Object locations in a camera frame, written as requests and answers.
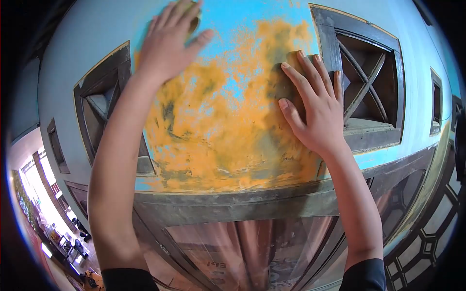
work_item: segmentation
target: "wooden beam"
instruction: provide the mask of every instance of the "wooden beam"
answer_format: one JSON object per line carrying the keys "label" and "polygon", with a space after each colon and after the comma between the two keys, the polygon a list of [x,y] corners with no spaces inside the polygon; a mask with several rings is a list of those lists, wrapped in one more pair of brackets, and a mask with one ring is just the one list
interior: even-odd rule
{"label": "wooden beam", "polygon": [[47,177],[45,177],[45,172],[44,172],[44,168],[42,167],[41,160],[39,158],[39,153],[38,152],[33,153],[32,158],[34,159],[35,167],[37,168],[37,172],[39,173],[39,177],[41,178],[41,181],[42,181],[42,184],[44,185],[45,191],[47,192],[47,195],[50,197],[50,200],[52,200],[53,205],[55,206],[58,213],[63,218],[64,222],[69,227],[69,229],[74,234],[79,234],[79,230],[71,222],[71,220],[66,215],[65,211],[62,209],[60,203],[58,202],[57,198],[55,197],[55,193],[53,192],[52,187],[48,183]]}

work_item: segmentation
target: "finger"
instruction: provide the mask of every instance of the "finger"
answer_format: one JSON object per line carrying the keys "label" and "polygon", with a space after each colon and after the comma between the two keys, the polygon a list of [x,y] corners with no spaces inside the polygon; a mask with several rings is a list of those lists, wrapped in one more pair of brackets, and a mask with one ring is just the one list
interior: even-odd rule
{"label": "finger", "polygon": [[149,24],[149,28],[147,29],[146,37],[149,37],[152,34],[152,31],[154,31],[154,27],[157,24],[157,18],[158,18],[158,15],[152,16],[152,21]]}
{"label": "finger", "polygon": [[206,29],[201,32],[186,48],[186,52],[194,59],[201,49],[208,44],[213,37],[213,30]]}
{"label": "finger", "polygon": [[335,75],[333,76],[333,83],[334,83],[335,98],[343,106],[343,88],[342,88],[341,75],[342,75],[341,71],[336,71]]}
{"label": "finger", "polygon": [[198,0],[194,5],[191,5],[191,7],[188,10],[186,10],[185,14],[181,17],[179,22],[189,25],[191,21],[194,19],[194,17],[198,15],[199,8],[201,5],[202,0]]}
{"label": "finger", "polygon": [[280,106],[280,109],[283,115],[285,116],[285,119],[287,120],[288,124],[293,130],[293,133],[296,136],[298,136],[301,132],[303,132],[306,129],[306,125],[304,124],[304,122],[302,122],[298,110],[296,109],[294,104],[286,98],[281,98],[278,101],[278,105]]}
{"label": "finger", "polygon": [[163,28],[165,26],[165,23],[167,22],[168,16],[170,16],[170,13],[173,10],[174,6],[175,6],[175,2],[170,2],[164,8],[164,10],[162,11],[162,14],[157,19],[157,24],[155,25],[156,30],[159,30],[159,29],[161,29],[161,28]]}
{"label": "finger", "polygon": [[298,61],[301,64],[304,73],[306,74],[306,78],[311,84],[312,89],[318,96],[322,96],[323,93],[326,92],[325,86],[322,82],[322,77],[319,75],[319,72],[315,69],[314,65],[312,64],[311,60],[305,55],[305,53],[300,50],[298,52]]}
{"label": "finger", "polygon": [[295,68],[288,65],[286,62],[281,63],[281,68],[298,89],[306,110],[310,110],[311,101],[312,99],[317,98],[317,96],[306,77],[298,73]]}
{"label": "finger", "polygon": [[181,16],[183,16],[183,12],[188,7],[189,2],[191,0],[179,0],[175,7],[171,10],[170,16],[168,17],[167,23],[165,26],[173,27],[175,26]]}
{"label": "finger", "polygon": [[327,90],[327,93],[330,95],[330,97],[335,97],[335,93],[333,92],[333,84],[332,84],[332,81],[330,81],[329,73],[327,72],[325,64],[322,61],[322,58],[318,54],[314,55],[314,67],[319,72],[319,75],[322,78],[322,82],[323,82],[325,89]]}

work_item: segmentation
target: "fingernail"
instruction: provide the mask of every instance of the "fingernail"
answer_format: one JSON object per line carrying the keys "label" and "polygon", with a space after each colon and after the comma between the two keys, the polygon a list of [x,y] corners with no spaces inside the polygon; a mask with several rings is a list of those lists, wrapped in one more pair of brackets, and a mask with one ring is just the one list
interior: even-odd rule
{"label": "fingernail", "polygon": [[203,32],[204,36],[208,39],[211,39],[213,37],[213,30],[211,29],[208,29],[206,31]]}
{"label": "fingernail", "polygon": [[288,102],[285,98],[281,98],[279,101],[278,101],[278,105],[280,106],[280,108],[282,110],[285,110],[288,108]]}

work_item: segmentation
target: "x-shaped wooden lattice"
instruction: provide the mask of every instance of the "x-shaped wooden lattice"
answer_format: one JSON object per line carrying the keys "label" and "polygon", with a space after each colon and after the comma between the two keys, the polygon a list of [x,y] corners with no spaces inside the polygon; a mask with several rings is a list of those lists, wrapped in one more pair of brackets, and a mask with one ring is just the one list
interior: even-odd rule
{"label": "x-shaped wooden lattice", "polygon": [[361,87],[359,92],[356,94],[356,97],[354,98],[354,100],[351,102],[351,104],[348,106],[348,108],[344,112],[343,122],[346,124],[348,119],[351,117],[351,115],[354,113],[358,105],[363,100],[364,96],[367,94],[367,91],[369,91],[370,94],[372,95],[372,98],[374,99],[374,102],[377,105],[377,108],[380,112],[380,115],[382,116],[383,121],[388,122],[388,118],[387,118],[387,114],[385,112],[384,106],[382,105],[380,98],[378,97],[374,87],[372,86],[372,83],[374,82],[378,73],[380,72],[380,69],[384,65],[386,53],[380,54],[380,57],[378,58],[375,66],[372,68],[372,71],[370,72],[369,77],[368,77],[366,73],[364,72],[363,68],[361,68],[361,66],[357,63],[356,59],[353,57],[350,51],[342,44],[342,42],[338,40],[338,44],[340,45],[340,49],[343,55],[353,65],[359,77],[363,80],[363,86]]}

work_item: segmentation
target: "blue painted surface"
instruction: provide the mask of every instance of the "blue painted surface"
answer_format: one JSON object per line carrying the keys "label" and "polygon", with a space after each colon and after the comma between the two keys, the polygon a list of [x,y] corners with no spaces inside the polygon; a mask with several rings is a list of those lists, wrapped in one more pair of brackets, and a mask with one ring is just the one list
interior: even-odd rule
{"label": "blue painted surface", "polygon": [[[366,169],[387,163],[436,144],[439,135],[429,136],[432,112],[430,68],[442,80],[448,80],[443,60],[437,53],[422,18],[414,4],[406,0],[320,0],[317,4],[346,11],[370,21],[399,38],[405,72],[405,117],[402,142],[389,149],[359,154],[356,160]],[[51,167],[71,207],[63,180],[88,184],[91,167],[81,139],[72,90],[75,84],[109,52],[130,41],[131,53],[140,46],[144,28],[152,15],[160,12],[167,1],[78,0],[57,28],[43,58],[39,77],[39,119],[48,124],[55,118],[63,154],[71,171],[61,174],[55,161]],[[312,24],[306,1],[230,1],[206,0],[198,31],[211,27],[217,31],[214,41],[201,53],[214,57],[234,47],[232,35],[241,27],[254,28],[255,20],[284,18],[291,23],[305,19]],[[312,25],[309,31],[315,34]],[[316,42],[308,54],[316,53]],[[442,116],[451,115],[450,86],[443,86]],[[240,100],[240,91],[236,97]],[[444,130],[447,120],[441,122]],[[41,129],[44,147],[51,151],[46,129]],[[147,190],[138,179],[136,190]]]}
{"label": "blue painted surface", "polygon": [[13,94],[10,121],[12,144],[39,126],[37,107],[37,83],[39,80],[39,59],[33,59],[20,72]]}

